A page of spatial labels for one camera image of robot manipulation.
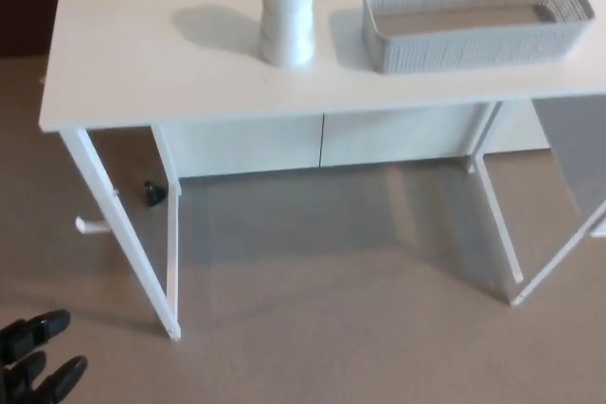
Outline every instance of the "desk top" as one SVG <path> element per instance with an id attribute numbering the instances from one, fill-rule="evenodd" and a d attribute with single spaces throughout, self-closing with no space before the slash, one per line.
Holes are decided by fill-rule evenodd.
<path id="1" fill-rule="evenodd" d="M 316 0 L 317 51 L 301 70 L 257 56 L 260 0 L 60 0 L 44 130 L 174 119 L 314 114 L 606 92 L 606 0 L 565 60 L 410 76 L 370 69 L 362 0 Z"/>

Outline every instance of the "white desk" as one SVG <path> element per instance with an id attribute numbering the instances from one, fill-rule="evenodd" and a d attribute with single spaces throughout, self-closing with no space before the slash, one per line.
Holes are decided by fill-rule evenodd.
<path id="1" fill-rule="evenodd" d="M 546 147 L 531 98 L 606 93 L 606 0 L 590 1 L 596 23 L 566 61 L 385 77 L 360 40 L 362 0 L 316 0 L 317 55 L 300 71 L 255 56 L 260 0 L 60 0 L 40 124 L 61 133 L 173 339 L 180 177 L 469 156 L 521 281 L 483 156 Z M 168 295 L 87 134 L 141 125 L 169 178 Z"/>

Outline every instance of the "desk leg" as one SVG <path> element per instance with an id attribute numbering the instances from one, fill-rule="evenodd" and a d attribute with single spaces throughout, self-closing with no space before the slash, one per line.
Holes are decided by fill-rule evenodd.
<path id="1" fill-rule="evenodd" d="M 540 272 L 538 272 L 529 282 L 525 285 L 522 291 L 519 293 L 517 297 L 515 297 L 511 301 L 512 306 L 520 305 L 527 296 L 539 286 L 543 280 L 554 271 L 558 265 L 568 256 L 568 254 L 574 250 L 575 246 L 579 244 L 581 240 L 587 235 L 587 233 L 592 233 L 592 237 L 594 237 L 596 224 L 602 220 L 602 218 L 606 215 L 606 201 L 602 203 L 602 205 L 594 212 L 594 214 L 589 217 L 571 236 L 566 243 L 560 248 L 560 250 L 554 255 L 547 265 L 545 265 Z"/>
<path id="2" fill-rule="evenodd" d="M 169 300 L 162 290 L 145 250 L 134 231 L 105 167 L 101 163 L 95 146 L 85 129 L 66 129 L 60 131 L 82 178 L 88 184 L 93 197 L 105 217 L 112 232 L 131 267 L 148 295 L 160 321 L 170 337 L 177 341 L 181 338 L 181 327 Z"/>
<path id="3" fill-rule="evenodd" d="M 487 105 L 470 145 L 467 170 L 470 173 L 474 173 L 480 183 L 486 206 L 490 209 L 499 238 L 501 239 L 507 267 L 515 282 L 520 283 L 524 279 L 522 269 L 515 254 L 501 207 L 499 207 L 499 202 L 492 187 L 490 175 L 484 163 L 484 155 L 486 154 L 490 139 L 503 119 L 503 103 L 503 101 L 497 101 Z"/>
<path id="4" fill-rule="evenodd" d="M 164 172 L 169 181 L 169 227 L 167 260 L 167 297 L 175 317 L 179 313 L 179 196 L 181 184 L 179 175 L 170 153 L 169 141 L 161 125 L 151 126 L 155 144 L 158 147 Z"/>

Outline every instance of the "white bracket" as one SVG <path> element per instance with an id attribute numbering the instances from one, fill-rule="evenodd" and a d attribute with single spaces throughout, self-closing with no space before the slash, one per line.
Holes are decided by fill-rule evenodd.
<path id="1" fill-rule="evenodd" d="M 86 221 L 81 217 L 76 217 L 76 229 L 78 229 L 81 234 L 85 235 L 107 234 L 112 232 L 107 221 Z"/>

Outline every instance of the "beige carpet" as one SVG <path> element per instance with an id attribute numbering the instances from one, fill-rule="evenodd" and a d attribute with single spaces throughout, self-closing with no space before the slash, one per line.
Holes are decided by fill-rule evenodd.
<path id="1" fill-rule="evenodd" d="M 606 402 L 606 243 L 587 239 L 521 307 L 458 163 L 190 181 L 181 323 L 171 343 L 55 135 L 37 128 L 42 59 L 0 61 L 0 325 L 67 307 L 50 367 L 84 354 L 66 402 Z M 154 267 L 166 207 L 149 132 L 95 135 Z M 490 174 L 528 276 L 577 222 L 549 152 Z M 512 283 L 505 283 L 515 292 Z"/>

